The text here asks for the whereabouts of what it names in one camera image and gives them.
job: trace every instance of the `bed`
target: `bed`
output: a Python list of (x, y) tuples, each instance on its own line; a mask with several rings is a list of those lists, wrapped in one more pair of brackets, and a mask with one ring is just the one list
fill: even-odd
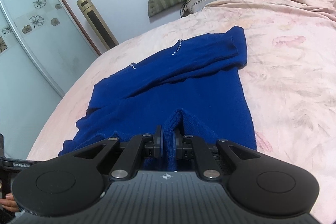
[(218, 0), (201, 12), (130, 39), (100, 56), (67, 92), (28, 159), (58, 155), (77, 133), (101, 79), (170, 47), (179, 39), (244, 28), (248, 64), (239, 71), (258, 151), (300, 166), (320, 184), (312, 210), (336, 219), (335, 0)]

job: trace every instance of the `flower decal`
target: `flower decal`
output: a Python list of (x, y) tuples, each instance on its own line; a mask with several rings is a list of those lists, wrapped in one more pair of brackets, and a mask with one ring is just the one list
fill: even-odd
[(53, 26), (56, 26), (56, 25), (58, 25), (60, 22), (59, 22), (59, 20), (57, 19), (57, 18), (53, 18), (52, 20), (51, 20), (51, 22), (50, 22), (50, 24), (51, 25), (53, 25)]
[(5, 49), (7, 49), (7, 45), (4, 42), (3, 38), (0, 37), (0, 53), (2, 53)]
[(11, 32), (12, 32), (12, 29), (9, 26), (2, 29), (3, 34), (9, 34)]
[(23, 32), (23, 33), (29, 33), (29, 32), (31, 32), (32, 30), (33, 30), (33, 29), (32, 29), (32, 27), (31, 27), (30, 25), (26, 25), (26, 26), (23, 27), (22, 32)]
[(36, 29), (36, 27), (42, 26), (44, 23), (44, 18), (41, 16), (32, 16), (29, 20), (30, 23), (34, 26), (34, 29)]
[(34, 4), (34, 7), (36, 9), (40, 9), (47, 4), (47, 1), (46, 0), (37, 0), (37, 1), (34, 1), (33, 4)]

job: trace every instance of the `frosted glass door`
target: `frosted glass door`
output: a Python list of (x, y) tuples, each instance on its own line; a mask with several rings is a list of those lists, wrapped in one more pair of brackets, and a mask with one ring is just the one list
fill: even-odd
[[(8, 26), (1, 11), (0, 25)], [(26, 159), (61, 97), (6, 30), (0, 33), (0, 133), (7, 156)]]
[(79, 32), (60, 1), (2, 2), (15, 24), (18, 36), (66, 93), (94, 62), (97, 54)]

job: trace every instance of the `finger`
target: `finger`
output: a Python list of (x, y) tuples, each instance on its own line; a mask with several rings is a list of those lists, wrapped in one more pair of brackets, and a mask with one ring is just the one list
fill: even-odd
[(0, 203), (4, 206), (8, 207), (17, 207), (17, 204), (13, 200), (8, 200), (8, 199), (0, 199)]
[(12, 193), (7, 194), (6, 199), (14, 200), (13, 194)]
[(13, 212), (13, 213), (18, 213), (20, 210), (18, 207), (13, 208), (13, 207), (7, 207), (7, 206), (2, 206), (4, 209), (6, 209), (7, 211)]

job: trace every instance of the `ribbed knit fabric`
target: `ribbed knit fabric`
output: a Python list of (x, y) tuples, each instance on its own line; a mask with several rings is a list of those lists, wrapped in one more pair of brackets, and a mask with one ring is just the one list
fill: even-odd
[(128, 141), (163, 125), (164, 166), (174, 170), (173, 130), (208, 143), (218, 138), (256, 149), (251, 114), (239, 80), (246, 65), (244, 31), (204, 34), (162, 50), (101, 80), (94, 87), (78, 133), (60, 155), (111, 136)]

